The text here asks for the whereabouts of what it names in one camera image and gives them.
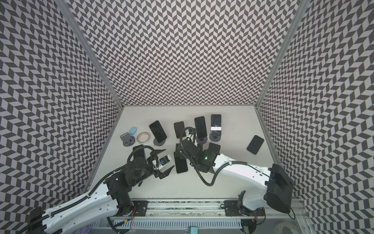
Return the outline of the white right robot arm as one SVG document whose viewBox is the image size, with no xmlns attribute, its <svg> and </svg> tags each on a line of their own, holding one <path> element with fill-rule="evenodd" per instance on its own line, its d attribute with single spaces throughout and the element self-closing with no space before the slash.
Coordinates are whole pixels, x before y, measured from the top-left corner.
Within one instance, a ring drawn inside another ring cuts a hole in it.
<svg viewBox="0 0 374 234">
<path fill-rule="evenodd" d="M 293 181 L 282 166 L 255 166 L 234 160 L 212 148 L 203 150 L 197 145 L 196 129 L 192 127 L 179 131 L 179 141 L 177 152 L 190 161 L 206 186 L 213 186 L 219 175 L 231 176 L 249 184 L 250 188 L 239 194 L 239 208 L 255 211 L 268 206 L 284 214 L 293 212 Z"/>
</svg>

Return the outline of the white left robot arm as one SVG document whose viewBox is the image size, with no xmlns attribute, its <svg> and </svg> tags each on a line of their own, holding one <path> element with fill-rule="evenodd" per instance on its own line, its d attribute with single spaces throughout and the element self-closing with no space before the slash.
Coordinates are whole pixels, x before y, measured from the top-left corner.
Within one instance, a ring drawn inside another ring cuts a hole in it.
<svg viewBox="0 0 374 234">
<path fill-rule="evenodd" d="M 132 215 L 136 206 L 130 198 L 132 188 L 147 178 L 163 179 L 172 168 L 163 170 L 171 157 L 159 158 L 162 150 L 139 146 L 129 155 L 129 161 L 109 172 L 88 192 L 61 205 L 31 211 L 28 224 L 18 233 L 67 234 L 97 219 Z"/>
</svg>

